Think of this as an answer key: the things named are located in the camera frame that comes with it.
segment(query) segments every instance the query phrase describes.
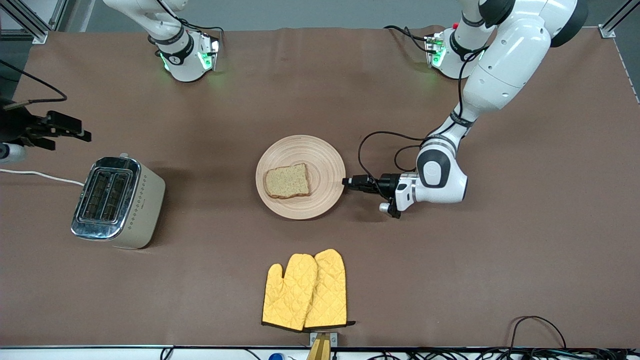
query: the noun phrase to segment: oven mitt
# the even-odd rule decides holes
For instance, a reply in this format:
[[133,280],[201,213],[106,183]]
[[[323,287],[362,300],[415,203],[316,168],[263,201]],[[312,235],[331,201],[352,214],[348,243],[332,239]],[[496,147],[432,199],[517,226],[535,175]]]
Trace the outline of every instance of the oven mitt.
[[282,275],[274,264],[267,274],[262,307],[262,324],[302,331],[316,287],[318,267],[308,254],[293,254]]
[[333,249],[315,256],[317,284],[311,309],[305,320],[305,332],[355,324],[347,321],[347,284],[342,256]]

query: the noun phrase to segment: white power cord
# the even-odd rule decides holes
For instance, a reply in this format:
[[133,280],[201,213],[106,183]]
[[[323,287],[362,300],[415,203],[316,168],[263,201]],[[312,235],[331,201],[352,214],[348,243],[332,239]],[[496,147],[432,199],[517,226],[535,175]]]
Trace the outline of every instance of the white power cord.
[[81,183],[79,181],[61,179],[59,177],[43,174],[43,173],[37,172],[37,171],[16,171],[16,170],[7,170],[7,169],[0,168],[0,172],[8,172],[9,174],[21,174],[21,175],[24,175],[24,174],[26,174],[26,175],[40,175],[42,177],[46,177],[47,179],[63,181],[65,183],[71,183],[71,184],[84,186],[84,183]]

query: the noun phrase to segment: gray floor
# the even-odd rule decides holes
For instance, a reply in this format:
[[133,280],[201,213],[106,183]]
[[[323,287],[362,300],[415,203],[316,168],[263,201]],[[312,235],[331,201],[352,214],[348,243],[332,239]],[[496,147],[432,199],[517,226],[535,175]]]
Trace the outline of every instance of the gray floor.
[[[588,0],[587,26],[603,22],[623,0]],[[143,31],[133,20],[95,0],[76,0],[68,16],[68,31]],[[382,28],[389,24],[422,28],[431,24],[449,26],[460,19],[460,6],[453,0],[191,0],[181,17],[202,26],[221,26],[229,31],[279,28]],[[629,15],[616,29],[616,42],[635,84],[640,86],[640,10]],[[0,57],[24,66],[30,44],[0,42]],[[1,75],[17,78],[2,69]],[[12,94],[15,84],[0,79],[0,93]]]

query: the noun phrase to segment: toaster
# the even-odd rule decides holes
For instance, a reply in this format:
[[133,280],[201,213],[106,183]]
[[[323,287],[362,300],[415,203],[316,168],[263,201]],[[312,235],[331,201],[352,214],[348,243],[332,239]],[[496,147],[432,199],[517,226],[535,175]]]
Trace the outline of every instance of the toaster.
[[85,240],[140,249],[156,228],[164,188],[161,177],[127,154],[102,158],[86,178],[71,231]]

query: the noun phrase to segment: metal frame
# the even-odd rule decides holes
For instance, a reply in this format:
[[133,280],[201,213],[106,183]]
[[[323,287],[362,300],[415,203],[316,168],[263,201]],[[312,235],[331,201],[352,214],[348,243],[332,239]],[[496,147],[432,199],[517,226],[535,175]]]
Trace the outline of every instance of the metal frame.
[[604,24],[598,25],[600,36],[602,38],[616,37],[616,33],[613,30],[627,15],[634,11],[638,5],[640,5],[640,0],[625,0],[622,7],[617,9]]
[[328,332],[329,333],[329,339],[331,340],[331,347],[332,348],[338,346],[338,333],[337,332],[319,331],[319,332],[312,332],[312,333],[309,334],[309,347],[314,346],[314,341],[318,337],[318,334],[321,334],[322,332]]
[[22,29],[2,30],[2,36],[8,40],[27,40],[33,37],[34,44],[44,44],[47,33],[57,30],[60,25],[68,3],[69,0],[58,0],[51,18],[46,22],[22,0],[0,0],[0,8],[22,26]]

